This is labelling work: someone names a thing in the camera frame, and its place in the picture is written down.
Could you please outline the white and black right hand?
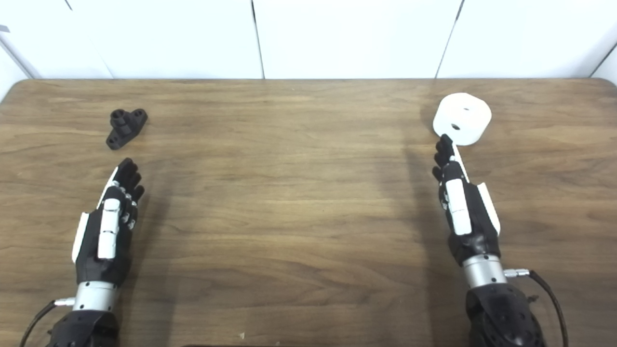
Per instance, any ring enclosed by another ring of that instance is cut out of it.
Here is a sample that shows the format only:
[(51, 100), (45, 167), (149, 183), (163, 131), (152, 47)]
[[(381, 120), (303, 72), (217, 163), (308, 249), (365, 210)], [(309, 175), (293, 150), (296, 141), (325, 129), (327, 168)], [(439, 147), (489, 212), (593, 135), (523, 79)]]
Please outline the white and black right hand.
[(470, 182), (453, 140), (440, 136), (432, 173), (449, 224), (449, 251), (470, 288), (507, 283), (501, 264), (500, 221), (486, 184)]

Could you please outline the white and black left hand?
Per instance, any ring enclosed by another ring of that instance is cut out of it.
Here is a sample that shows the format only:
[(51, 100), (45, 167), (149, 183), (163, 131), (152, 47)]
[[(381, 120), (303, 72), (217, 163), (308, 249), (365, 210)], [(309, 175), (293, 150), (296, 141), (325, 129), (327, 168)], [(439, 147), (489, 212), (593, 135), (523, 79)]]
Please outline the white and black left hand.
[(80, 215), (71, 260), (77, 293), (73, 310), (111, 311), (132, 267), (130, 251), (138, 203), (145, 193), (131, 158), (119, 163), (95, 209)]

